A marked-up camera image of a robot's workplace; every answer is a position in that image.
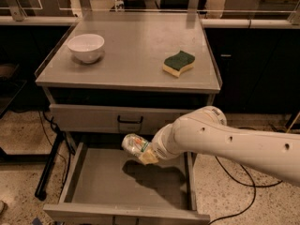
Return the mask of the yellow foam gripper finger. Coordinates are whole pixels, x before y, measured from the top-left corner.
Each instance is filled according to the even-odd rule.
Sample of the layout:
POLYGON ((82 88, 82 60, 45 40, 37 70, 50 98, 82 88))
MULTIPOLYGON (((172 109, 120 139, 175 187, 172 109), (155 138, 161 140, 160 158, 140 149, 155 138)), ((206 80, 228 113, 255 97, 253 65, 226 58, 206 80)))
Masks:
POLYGON ((139 160, 142 164, 155 164, 158 163, 158 158, 152 149, 147 149, 139 156, 139 160))

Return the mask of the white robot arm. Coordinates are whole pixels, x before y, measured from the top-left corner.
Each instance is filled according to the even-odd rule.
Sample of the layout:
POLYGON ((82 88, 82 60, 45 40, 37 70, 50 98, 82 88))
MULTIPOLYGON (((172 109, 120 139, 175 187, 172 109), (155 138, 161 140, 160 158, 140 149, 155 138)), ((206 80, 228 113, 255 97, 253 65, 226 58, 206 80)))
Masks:
POLYGON ((185 152, 237 162, 300 186, 300 136, 229 127, 224 113, 206 106, 161 128, 147 144, 144 164, 169 160, 185 152))

